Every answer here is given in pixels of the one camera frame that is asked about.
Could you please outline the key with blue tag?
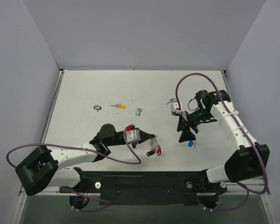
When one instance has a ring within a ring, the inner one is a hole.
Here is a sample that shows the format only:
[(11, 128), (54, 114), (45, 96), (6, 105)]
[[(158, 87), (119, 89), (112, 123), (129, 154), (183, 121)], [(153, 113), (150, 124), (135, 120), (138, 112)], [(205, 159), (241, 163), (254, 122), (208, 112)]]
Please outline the key with blue tag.
[(194, 149), (196, 149), (196, 145), (197, 145), (197, 140), (190, 140), (188, 143), (188, 146), (193, 147)]

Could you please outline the red keyring with keys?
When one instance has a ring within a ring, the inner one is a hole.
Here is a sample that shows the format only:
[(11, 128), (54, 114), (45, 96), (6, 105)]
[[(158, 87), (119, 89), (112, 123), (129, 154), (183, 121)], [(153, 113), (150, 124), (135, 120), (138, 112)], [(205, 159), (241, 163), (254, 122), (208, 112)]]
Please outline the red keyring with keys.
[(151, 139), (149, 145), (151, 147), (150, 151), (154, 150), (157, 156), (161, 156), (161, 146), (159, 145), (156, 138)]

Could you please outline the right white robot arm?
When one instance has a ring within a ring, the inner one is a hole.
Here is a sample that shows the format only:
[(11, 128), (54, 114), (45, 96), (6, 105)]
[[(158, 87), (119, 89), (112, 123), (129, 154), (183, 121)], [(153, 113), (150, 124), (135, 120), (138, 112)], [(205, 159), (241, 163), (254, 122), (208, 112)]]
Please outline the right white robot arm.
[(216, 121), (231, 146), (230, 158), (222, 166), (207, 169), (206, 175), (199, 179), (200, 188), (209, 191), (217, 182), (239, 182), (262, 176), (270, 150), (248, 132), (227, 92), (202, 90), (196, 93), (194, 99), (197, 109), (192, 113), (185, 111), (177, 102), (170, 106), (172, 115), (179, 118), (179, 142), (195, 141), (198, 125)]

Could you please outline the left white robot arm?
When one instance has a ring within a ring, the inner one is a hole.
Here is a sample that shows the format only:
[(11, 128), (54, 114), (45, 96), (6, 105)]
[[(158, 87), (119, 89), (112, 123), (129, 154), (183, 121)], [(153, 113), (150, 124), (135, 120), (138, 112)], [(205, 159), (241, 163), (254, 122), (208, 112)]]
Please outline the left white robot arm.
[(104, 124), (93, 140), (78, 147), (37, 144), (19, 165), (16, 174), (28, 196), (34, 196), (47, 187), (70, 187), (76, 192), (85, 190), (87, 181), (81, 171), (74, 168), (82, 163), (95, 163), (111, 159), (111, 146), (125, 145), (132, 152), (138, 144), (149, 141), (151, 154), (161, 155), (157, 136), (146, 133), (135, 125), (127, 125), (117, 132), (112, 124)]

